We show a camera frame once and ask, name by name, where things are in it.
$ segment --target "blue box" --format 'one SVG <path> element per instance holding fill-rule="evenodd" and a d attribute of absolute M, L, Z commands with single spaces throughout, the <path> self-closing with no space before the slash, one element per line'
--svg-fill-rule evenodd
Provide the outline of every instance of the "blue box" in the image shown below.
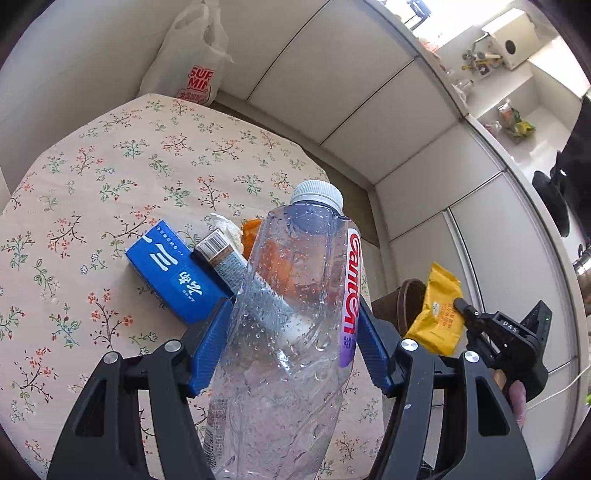
<path fill-rule="evenodd" d="M 125 253 L 148 286 L 184 323 L 206 320 L 229 295 L 191 258 L 191 250 L 161 220 Z"/>

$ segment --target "white cord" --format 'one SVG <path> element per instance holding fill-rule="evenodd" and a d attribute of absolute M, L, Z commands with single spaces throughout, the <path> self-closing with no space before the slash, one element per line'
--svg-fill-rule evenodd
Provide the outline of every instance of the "white cord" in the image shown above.
<path fill-rule="evenodd" d="M 577 381 L 579 378 L 581 378 L 581 376 L 582 376 L 582 375 L 583 375 L 583 374 L 584 374 L 584 373 L 585 373 L 587 370 L 589 370 L 589 367 L 591 367 L 591 364 L 587 365 L 587 366 L 586 366 L 586 367 L 583 369 L 583 371 L 582 371 L 582 372 L 581 372 L 579 375 L 577 375 L 577 376 L 574 378 L 574 380 L 573 380 L 571 383 L 569 383 L 569 384 L 568 384 L 566 387 L 564 387 L 562 390 L 560 390 L 560 391 L 558 391 L 558 392 L 556 392 L 556 393 L 553 393 L 553 394 L 552 394 L 552 395 L 550 395 L 548 398 L 545 398 L 545 399 L 543 399 L 542 401 L 538 402 L 538 403 L 537 403 L 537 404 L 535 404 L 535 405 L 532 405 L 531 407 L 527 407 L 527 409 L 528 409 L 528 410 L 531 410 L 532 408 L 534 408 L 534 407 L 537 407 L 538 405 L 541 405 L 542 403 L 544 403 L 545 401 L 547 401 L 547 400 L 549 400 L 549 399 L 551 399 L 551 398 L 555 397 L 556 395 L 560 395 L 562 392 L 566 392 L 566 391 L 567 391 L 567 390 L 568 390 L 570 387 L 572 387 L 572 386 L 573 386 L 573 385 L 576 383 L 576 381 Z"/>

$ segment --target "metal screw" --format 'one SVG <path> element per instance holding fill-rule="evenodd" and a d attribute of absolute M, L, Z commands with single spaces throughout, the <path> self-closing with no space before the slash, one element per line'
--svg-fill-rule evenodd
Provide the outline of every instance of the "metal screw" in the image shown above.
<path fill-rule="evenodd" d="M 167 352 L 178 352 L 181 349 L 181 342 L 178 340 L 170 340 L 169 342 L 166 342 L 164 349 Z"/>
<path fill-rule="evenodd" d="M 418 348 L 418 343 L 410 338 L 405 338 L 402 342 L 400 342 L 402 348 L 409 352 L 414 352 Z"/>
<path fill-rule="evenodd" d="M 475 364 L 478 360 L 480 360 L 478 353 L 473 352 L 472 350 L 468 350 L 467 352 L 465 352 L 464 358 L 468 360 L 471 364 Z"/>
<path fill-rule="evenodd" d="M 109 352 L 103 357 L 103 362 L 106 364 L 114 364 L 119 359 L 119 355 L 115 352 Z"/>

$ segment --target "floral tablecloth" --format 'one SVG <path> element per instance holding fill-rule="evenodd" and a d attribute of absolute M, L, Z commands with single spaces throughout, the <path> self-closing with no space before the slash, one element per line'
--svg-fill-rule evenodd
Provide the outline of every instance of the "floral tablecloth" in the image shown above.
<path fill-rule="evenodd" d="M 105 114 L 37 159 L 0 216 L 0 423 L 41 478 L 105 352 L 146 354 L 185 330 L 125 250 L 160 219 L 192 246 L 211 230 L 211 212 L 240 225 L 314 178 L 327 180 L 298 145 L 159 95 Z M 367 475 L 383 436 L 381 394 L 359 351 L 344 393 L 318 478 Z M 200 436 L 208 402 L 208 390 L 191 402 Z M 148 467 L 163 478 L 147 395 L 140 404 Z"/>

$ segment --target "red text on bag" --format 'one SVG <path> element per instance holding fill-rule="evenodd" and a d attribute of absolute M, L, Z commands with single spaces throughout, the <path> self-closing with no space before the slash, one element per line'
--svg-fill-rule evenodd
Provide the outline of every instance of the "red text on bag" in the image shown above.
<path fill-rule="evenodd" d="M 204 69 L 199 65 L 195 65 L 189 73 L 189 81 L 187 82 L 187 88 L 189 90 L 195 90 L 197 92 L 204 92 L 209 86 L 209 81 L 213 77 L 214 71 L 210 69 Z"/>

